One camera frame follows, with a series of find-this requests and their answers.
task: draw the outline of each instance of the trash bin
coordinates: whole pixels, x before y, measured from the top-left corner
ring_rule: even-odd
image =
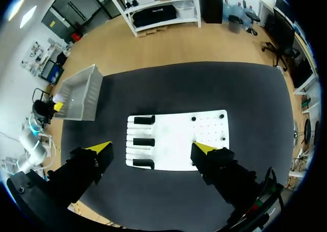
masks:
[[[92,66],[65,79],[59,94],[65,98],[55,118],[71,121],[94,121],[103,75]]]
[[[242,25],[243,25],[242,19],[240,19],[238,16],[230,15],[228,17],[228,21],[229,21],[228,29],[233,33],[238,34],[242,29]]]

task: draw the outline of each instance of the wooden floor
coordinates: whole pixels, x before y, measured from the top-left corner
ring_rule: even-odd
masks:
[[[256,26],[258,36],[242,30],[234,34],[228,30],[227,24],[215,25],[202,23],[202,28],[195,24],[169,26],[165,31],[135,38],[123,18],[117,17],[97,27],[80,41],[74,44],[71,54],[64,65],[57,88],[61,82],[92,64],[96,64],[103,75],[116,74],[134,69],[161,66],[173,63],[195,61],[249,62],[273,65],[275,56],[262,52],[262,43],[270,41],[261,27]],[[293,117],[304,129],[305,119],[301,114],[301,97],[293,94],[294,86],[288,72],[284,78],[289,90]],[[54,142],[60,148],[63,121],[53,119],[47,128]],[[293,156],[297,156],[300,144],[295,148]],[[52,170],[60,166],[60,154],[52,166]],[[89,219],[108,223],[107,219],[91,211],[78,202],[75,211]]]

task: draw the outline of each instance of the white shelf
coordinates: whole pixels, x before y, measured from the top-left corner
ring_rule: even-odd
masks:
[[[135,31],[139,32],[139,31],[143,31],[145,29],[151,29],[151,28],[156,28],[156,27],[170,25],[170,24],[182,24],[184,22],[197,22],[197,21],[198,21],[197,18],[181,19],[178,17],[176,19],[172,19],[172,20],[168,20],[168,21],[160,21],[155,24],[150,24],[150,25],[139,27],[139,28],[135,28]]]
[[[111,0],[114,5],[116,6],[116,8],[119,10],[120,14],[122,15],[123,19],[125,20],[126,24],[128,25],[128,27],[130,28],[130,30],[132,31],[132,33],[134,34],[135,37],[137,37],[137,33],[139,31],[142,30],[146,30],[146,29],[151,29],[151,28],[155,28],[155,27],[160,27],[160,26],[165,26],[165,25],[170,25],[170,24],[181,24],[184,22],[197,22],[198,27],[201,27],[201,14],[200,14],[200,3],[199,0],[169,0],[169,1],[155,1],[146,5],[141,5],[141,6],[135,6],[135,7],[131,7],[127,10],[123,10],[120,3],[118,3],[117,0]],[[190,19],[181,19],[181,18],[176,18],[173,20],[168,20],[168,21],[161,21],[161,22],[157,22],[155,24],[151,24],[151,25],[147,25],[147,26],[143,26],[143,27],[139,27],[136,28],[133,25],[133,20],[131,18],[130,13],[135,12],[135,11],[139,11],[145,8],[149,8],[152,6],[158,6],[158,5],[162,5],[162,4],[166,4],[166,3],[172,3],[172,2],[178,2],[178,1],[193,1],[194,5],[195,5],[195,12],[196,12],[196,17],[195,18],[190,18]]]
[[[128,8],[128,9],[126,9],[124,11],[124,14],[129,14],[129,13],[139,11],[139,10],[142,10],[142,9],[145,9],[145,8],[149,8],[149,7],[152,7],[152,6],[157,6],[157,5],[171,3],[171,2],[177,2],[177,1],[193,1],[193,0],[168,0],[168,1],[159,1],[159,0],[157,0],[155,2],[151,2],[151,3],[148,3],[146,5],[140,5],[140,6],[135,6],[135,7]]]

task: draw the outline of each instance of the ceiling light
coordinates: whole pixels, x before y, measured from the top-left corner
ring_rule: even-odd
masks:
[[[34,6],[31,10],[29,10],[23,17],[20,23],[20,28],[22,28],[33,16],[35,12],[36,6]]]
[[[10,21],[17,14],[17,12],[19,11],[19,9],[22,6],[23,2],[24,2],[24,0],[19,0],[18,2],[16,2],[14,4],[14,6],[12,7],[12,10],[10,12],[10,15],[8,17],[8,21]]]

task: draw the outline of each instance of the clear plastic bin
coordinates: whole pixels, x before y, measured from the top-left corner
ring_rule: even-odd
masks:
[[[59,94],[65,102],[55,118],[71,121],[94,121],[103,75],[98,68],[92,66],[65,79]]]
[[[192,1],[180,1],[173,5],[177,11],[177,17],[180,17],[181,19],[195,17],[195,5]]]

